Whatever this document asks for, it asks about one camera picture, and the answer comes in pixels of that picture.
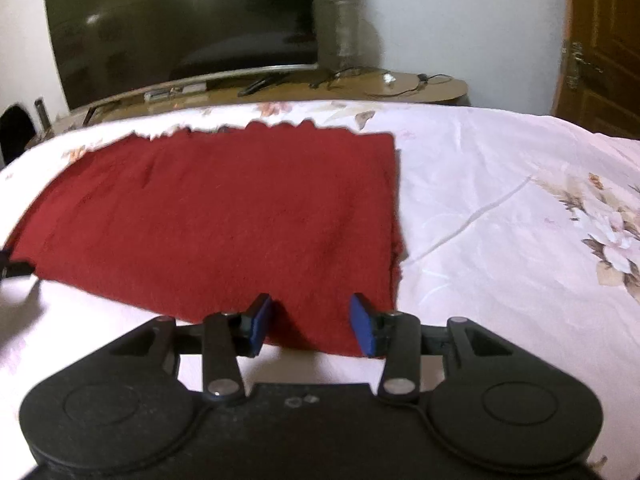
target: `bed sheet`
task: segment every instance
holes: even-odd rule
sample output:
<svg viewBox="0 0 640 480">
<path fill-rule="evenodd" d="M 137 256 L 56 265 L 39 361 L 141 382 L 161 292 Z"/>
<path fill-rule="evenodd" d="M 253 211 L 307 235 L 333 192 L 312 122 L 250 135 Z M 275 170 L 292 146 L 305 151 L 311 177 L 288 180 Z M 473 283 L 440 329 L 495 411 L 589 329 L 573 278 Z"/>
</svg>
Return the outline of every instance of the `bed sheet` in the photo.
<svg viewBox="0 0 640 480">
<path fill-rule="evenodd" d="M 100 124 L 29 150 L 0 172 L 0 245 L 40 191 L 87 150 L 135 131 L 251 120 L 391 132 L 400 153 L 407 258 L 398 309 L 423 323 L 466 316 L 588 384 L 605 423 L 591 460 L 610 480 L 640 472 L 640 144 L 556 118 L 479 108 L 364 102 L 201 108 Z M 0 285 L 0 449 L 6 478 L 32 466 L 17 423 L 41 379 L 154 314 L 36 278 Z M 240 359 L 260 381 L 365 382 L 382 362 L 265 347 Z M 180 380 L 200 389 L 199 359 Z M 442 380 L 423 359 L 423 389 Z"/>
</svg>

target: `black chair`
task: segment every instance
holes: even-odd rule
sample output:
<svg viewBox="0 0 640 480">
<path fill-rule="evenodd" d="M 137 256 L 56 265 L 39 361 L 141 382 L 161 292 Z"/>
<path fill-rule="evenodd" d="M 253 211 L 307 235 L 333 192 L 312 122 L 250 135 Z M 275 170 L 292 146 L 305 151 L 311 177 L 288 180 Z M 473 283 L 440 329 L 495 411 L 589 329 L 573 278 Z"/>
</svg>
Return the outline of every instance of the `black chair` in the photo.
<svg viewBox="0 0 640 480">
<path fill-rule="evenodd" d="M 18 105 L 10 107 L 0 117 L 0 150 L 5 164 L 10 164 L 24 153 L 36 129 L 31 118 Z"/>
</svg>

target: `flat screen tv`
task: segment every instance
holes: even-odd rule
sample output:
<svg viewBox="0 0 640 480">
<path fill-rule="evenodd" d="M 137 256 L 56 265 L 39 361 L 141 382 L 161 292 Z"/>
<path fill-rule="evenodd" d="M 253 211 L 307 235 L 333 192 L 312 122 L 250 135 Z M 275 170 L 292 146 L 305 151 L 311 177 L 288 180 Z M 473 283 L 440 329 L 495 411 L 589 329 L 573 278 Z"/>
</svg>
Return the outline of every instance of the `flat screen tv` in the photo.
<svg viewBox="0 0 640 480">
<path fill-rule="evenodd" d="M 45 0 L 70 109 L 318 61 L 313 0 Z"/>
</svg>

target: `wall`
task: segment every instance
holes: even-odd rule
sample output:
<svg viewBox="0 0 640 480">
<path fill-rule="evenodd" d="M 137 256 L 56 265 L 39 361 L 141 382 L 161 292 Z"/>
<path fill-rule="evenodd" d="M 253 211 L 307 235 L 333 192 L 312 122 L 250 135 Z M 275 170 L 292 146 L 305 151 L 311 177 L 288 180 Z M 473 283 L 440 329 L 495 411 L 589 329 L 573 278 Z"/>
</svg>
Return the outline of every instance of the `wall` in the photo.
<svg viewBox="0 0 640 480">
<path fill-rule="evenodd" d="M 330 0 L 317 1 L 322 33 L 331 28 Z M 463 78 L 475 106 L 549 112 L 564 0 L 356 1 L 365 61 Z M 19 102 L 35 118 L 33 101 L 43 96 L 50 116 L 65 114 L 44 0 L 0 0 L 0 37 L 0 110 Z"/>
</svg>

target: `door panel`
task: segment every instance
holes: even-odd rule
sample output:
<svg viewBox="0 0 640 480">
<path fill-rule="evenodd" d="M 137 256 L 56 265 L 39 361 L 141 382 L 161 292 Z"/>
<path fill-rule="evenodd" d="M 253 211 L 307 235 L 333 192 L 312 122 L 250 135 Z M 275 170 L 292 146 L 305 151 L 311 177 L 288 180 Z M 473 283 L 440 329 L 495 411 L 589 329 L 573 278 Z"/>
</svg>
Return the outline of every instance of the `door panel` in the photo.
<svg viewBox="0 0 640 480">
<path fill-rule="evenodd" d="M 571 0 L 555 115 L 640 139 L 640 0 Z"/>
</svg>

